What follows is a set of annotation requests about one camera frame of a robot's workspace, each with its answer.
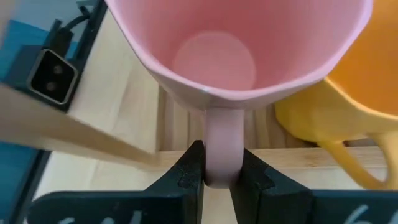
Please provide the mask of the yellow faceted mug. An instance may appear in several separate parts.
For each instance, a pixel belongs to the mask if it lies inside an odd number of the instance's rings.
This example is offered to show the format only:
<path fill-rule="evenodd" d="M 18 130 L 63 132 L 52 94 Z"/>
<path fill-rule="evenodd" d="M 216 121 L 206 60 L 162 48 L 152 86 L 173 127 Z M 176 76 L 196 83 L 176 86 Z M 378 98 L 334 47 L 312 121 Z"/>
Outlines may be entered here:
<path fill-rule="evenodd" d="M 374 0 L 369 23 L 333 71 L 275 104 L 280 125 L 327 150 L 365 189 L 398 189 L 398 0 Z M 372 139 L 387 176 L 378 180 L 345 148 Z"/>

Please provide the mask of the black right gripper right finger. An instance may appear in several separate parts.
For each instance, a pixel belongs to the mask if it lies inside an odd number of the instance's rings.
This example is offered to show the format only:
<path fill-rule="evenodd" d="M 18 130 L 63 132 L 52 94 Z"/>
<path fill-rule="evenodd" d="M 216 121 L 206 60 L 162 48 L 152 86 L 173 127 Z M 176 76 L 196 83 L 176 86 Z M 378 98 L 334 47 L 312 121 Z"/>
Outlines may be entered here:
<path fill-rule="evenodd" d="M 238 224 L 398 224 L 398 190 L 312 190 L 244 150 Z"/>

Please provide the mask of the pink faceted mug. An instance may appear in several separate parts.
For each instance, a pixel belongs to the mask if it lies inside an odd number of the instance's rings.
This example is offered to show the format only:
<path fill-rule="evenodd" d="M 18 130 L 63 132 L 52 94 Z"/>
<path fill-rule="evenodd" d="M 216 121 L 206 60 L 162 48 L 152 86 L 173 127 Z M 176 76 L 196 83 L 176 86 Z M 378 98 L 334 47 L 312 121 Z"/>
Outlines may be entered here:
<path fill-rule="evenodd" d="M 324 79 L 368 23 L 373 0 L 105 0 L 139 61 L 204 113 L 205 182 L 239 177 L 244 112 Z"/>

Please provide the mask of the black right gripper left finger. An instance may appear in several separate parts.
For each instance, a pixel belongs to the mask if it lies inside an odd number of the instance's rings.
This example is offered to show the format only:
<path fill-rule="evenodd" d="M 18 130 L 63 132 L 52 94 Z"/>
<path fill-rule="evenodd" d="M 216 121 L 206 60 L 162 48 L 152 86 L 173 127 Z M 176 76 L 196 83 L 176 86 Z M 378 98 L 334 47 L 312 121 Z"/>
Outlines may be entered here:
<path fill-rule="evenodd" d="M 205 147 L 195 141 L 144 190 L 61 191 L 34 200 L 28 224 L 199 224 Z"/>

